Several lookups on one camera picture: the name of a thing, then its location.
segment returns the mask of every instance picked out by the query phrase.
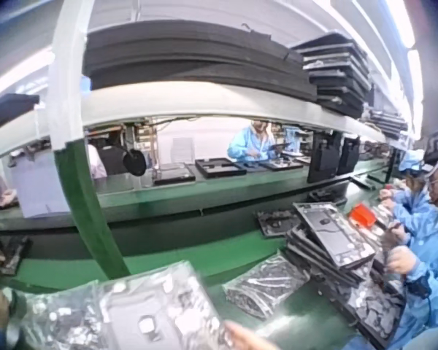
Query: stack of laptop parts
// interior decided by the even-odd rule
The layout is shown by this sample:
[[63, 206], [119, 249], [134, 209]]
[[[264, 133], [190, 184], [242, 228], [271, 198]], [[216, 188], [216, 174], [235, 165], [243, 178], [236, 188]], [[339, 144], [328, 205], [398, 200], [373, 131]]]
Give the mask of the stack of laptop parts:
[[321, 106], [360, 118], [372, 87], [366, 53], [337, 31], [292, 47], [304, 56], [304, 70], [317, 85]]
[[146, 20], [88, 35], [92, 89], [155, 81], [236, 85], [316, 101], [297, 52], [271, 36], [213, 23]]

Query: stacked black panel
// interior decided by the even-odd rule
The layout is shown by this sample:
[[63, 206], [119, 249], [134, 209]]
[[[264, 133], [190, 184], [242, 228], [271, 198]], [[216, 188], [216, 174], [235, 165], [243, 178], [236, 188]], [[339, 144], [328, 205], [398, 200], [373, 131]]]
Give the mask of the stacked black panel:
[[285, 257], [310, 272], [320, 291], [376, 349], [391, 341], [404, 298], [372, 268], [375, 248], [332, 203], [295, 203], [301, 225], [287, 233]]
[[390, 139], [399, 140], [401, 131], [408, 131], [408, 124], [399, 114], [369, 110], [367, 121], [375, 124]]
[[270, 36], [187, 20], [154, 20], [88, 35], [93, 90], [154, 81], [202, 81], [316, 100], [297, 52]]
[[321, 106], [358, 119], [371, 88], [366, 53], [336, 31], [292, 47], [304, 56], [304, 70], [318, 87]]

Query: red object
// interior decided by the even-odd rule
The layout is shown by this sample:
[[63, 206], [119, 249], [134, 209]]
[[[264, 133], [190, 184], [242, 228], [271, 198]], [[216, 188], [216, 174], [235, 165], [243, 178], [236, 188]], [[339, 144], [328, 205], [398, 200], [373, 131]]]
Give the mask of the red object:
[[377, 221], [373, 212], [361, 203], [354, 206], [349, 217], [366, 228], [372, 228]]

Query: black tray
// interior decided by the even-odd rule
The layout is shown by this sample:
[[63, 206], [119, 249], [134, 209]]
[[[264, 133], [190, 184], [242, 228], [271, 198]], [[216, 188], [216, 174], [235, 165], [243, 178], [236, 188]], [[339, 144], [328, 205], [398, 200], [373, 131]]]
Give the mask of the black tray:
[[247, 171], [227, 158], [197, 159], [195, 165], [207, 179], [245, 175]]
[[256, 161], [245, 161], [245, 162], [235, 162], [240, 168], [245, 169], [248, 173], [262, 173], [268, 171], [268, 168], [261, 166], [261, 162]]
[[299, 162], [297, 158], [287, 157], [289, 160], [281, 160], [281, 162], [288, 164], [288, 166], [279, 166], [277, 161], [279, 160], [266, 160], [263, 162], [260, 162], [260, 164], [272, 171], [285, 171], [285, 170], [293, 170], [293, 169], [301, 169], [303, 168], [303, 164]]
[[186, 166], [179, 166], [177, 168], [159, 169], [153, 173], [153, 184], [160, 186], [163, 184], [177, 184], [180, 182], [195, 181], [196, 176]]

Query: white shelf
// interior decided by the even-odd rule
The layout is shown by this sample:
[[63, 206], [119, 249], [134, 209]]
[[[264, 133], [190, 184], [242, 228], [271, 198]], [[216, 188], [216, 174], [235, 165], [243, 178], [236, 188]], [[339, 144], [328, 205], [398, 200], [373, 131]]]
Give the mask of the white shelf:
[[[147, 82], [96, 90], [82, 98], [81, 115], [85, 128], [141, 117], [254, 117], [333, 129], [387, 142], [379, 131], [317, 104], [210, 82]], [[0, 128], [0, 157], [48, 135], [45, 110], [26, 113]]]

